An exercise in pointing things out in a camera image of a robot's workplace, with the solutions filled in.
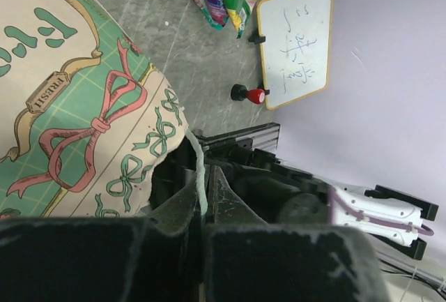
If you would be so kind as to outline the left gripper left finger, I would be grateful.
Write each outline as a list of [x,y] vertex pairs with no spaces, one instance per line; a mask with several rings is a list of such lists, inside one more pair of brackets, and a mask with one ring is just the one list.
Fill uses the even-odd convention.
[[2,301],[197,301],[196,175],[147,216],[1,221]]

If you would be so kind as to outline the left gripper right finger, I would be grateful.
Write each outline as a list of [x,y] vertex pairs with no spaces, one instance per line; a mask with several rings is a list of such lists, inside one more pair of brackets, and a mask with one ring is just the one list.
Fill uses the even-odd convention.
[[359,230],[270,225],[210,172],[213,223],[203,233],[207,301],[389,301],[378,260]]

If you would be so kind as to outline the green patterned paper bag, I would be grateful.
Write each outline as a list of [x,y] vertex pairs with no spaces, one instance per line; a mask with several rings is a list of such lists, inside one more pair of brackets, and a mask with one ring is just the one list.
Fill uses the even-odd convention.
[[187,139],[167,78],[96,0],[1,0],[1,218],[137,215]]

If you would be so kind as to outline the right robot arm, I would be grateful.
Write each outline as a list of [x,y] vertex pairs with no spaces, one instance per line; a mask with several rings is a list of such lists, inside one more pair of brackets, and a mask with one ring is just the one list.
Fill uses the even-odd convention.
[[260,149],[236,147],[228,159],[237,169],[232,190],[266,222],[354,227],[415,260],[426,250],[422,237],[434,234],[425,222],[438,205],[419,197],[322,179]]

